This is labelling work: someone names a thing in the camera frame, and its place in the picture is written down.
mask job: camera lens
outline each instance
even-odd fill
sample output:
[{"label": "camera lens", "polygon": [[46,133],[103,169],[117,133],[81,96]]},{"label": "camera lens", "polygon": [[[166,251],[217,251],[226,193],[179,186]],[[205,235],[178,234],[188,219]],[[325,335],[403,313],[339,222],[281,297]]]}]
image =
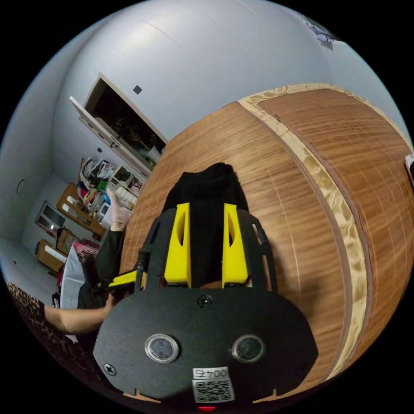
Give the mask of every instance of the camera lens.
[{"label": "camera lens", "polygon": [[174,338],[162,333],[150,336],[145,343],[145,352],[153,361],[167,364],[178,356],[178,343]]},{"label": "camera lens", "polygon": [[232,348],[232,355],[240,362],[258,361],[264,354],[263,341],[256,335],[243,335],[238,338]]}]

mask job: screw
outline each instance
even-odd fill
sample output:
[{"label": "screw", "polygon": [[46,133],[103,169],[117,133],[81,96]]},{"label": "screw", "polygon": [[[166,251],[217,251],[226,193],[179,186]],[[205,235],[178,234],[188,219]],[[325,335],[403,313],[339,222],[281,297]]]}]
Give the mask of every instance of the screw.
[{"label": "screw", "polygon": [[306,363],[304,362],[303,364],[300,364],[296,369],[295,369],[295,374],[297,376],[302,376],[305,373],[305,370],[307,368]]},{"label": "screw", "polygon": [[197,303],[199,307],[207,307],[213,303],[213,300],[210,296],[202,295],[197,299]]},{"label": "screw", "polygon": [[116,369],[111,364],[104,364],[103,369],[108,375],[116,375]]}]

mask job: qr code label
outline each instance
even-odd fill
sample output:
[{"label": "qr code label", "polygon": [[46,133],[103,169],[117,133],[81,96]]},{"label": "qr code label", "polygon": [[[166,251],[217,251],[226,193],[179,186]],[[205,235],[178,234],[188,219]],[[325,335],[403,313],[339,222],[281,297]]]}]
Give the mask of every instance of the qr code label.
[{"label": "qr code label", "polygon": [[195,368],[193,370],[195,402],[234,401],[234,391],[227,367]]}]

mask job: open window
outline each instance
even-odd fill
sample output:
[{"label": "open window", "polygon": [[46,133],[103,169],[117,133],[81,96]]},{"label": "open window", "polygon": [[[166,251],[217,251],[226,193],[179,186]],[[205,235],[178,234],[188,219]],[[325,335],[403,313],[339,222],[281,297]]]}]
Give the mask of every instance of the open window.
[{"label": "open window", "polygon": [[101,75],[84,107],[74,97],[70,100],[81,121],[130,167],[146,178],[151,174],[165,141],[114,85]]}]

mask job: human hand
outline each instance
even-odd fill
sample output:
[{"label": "human hand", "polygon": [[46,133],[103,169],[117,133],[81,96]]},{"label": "human hand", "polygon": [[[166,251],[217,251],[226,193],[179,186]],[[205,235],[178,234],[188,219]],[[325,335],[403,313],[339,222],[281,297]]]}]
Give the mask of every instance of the human hand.
[{"label": "human hand", "polygon": [[114,298],[114,296],[112,295],[112,293],[110,293],[108,295],[108,299],[105,303],[105,307],[104,312],[105,312],[105,317],[108,316],[109,312],[113,309],[113,307],[117,304],[116,299]]}]

